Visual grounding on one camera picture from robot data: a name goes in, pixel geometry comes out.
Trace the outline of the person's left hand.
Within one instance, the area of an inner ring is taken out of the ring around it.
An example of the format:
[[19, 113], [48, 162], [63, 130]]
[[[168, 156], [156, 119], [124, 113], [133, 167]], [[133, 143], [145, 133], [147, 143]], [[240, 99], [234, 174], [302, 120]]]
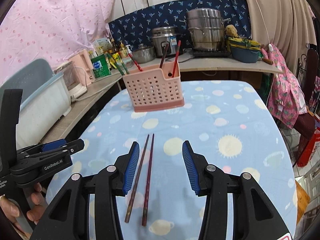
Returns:
[[43, 196], [43, 190], [40, 183], [34, 185], [33, 192], [30, 195], [34, 206], [27, 212], [26, 217], [21, 213], [20, 208], [4, 195], [1, 196], [1, 209], [7, 220], [14, 227], [15, 231], [23, 238], [29, 239], [31, 229], [26, 221], [37, 224], [47, 208], [46, 199]]

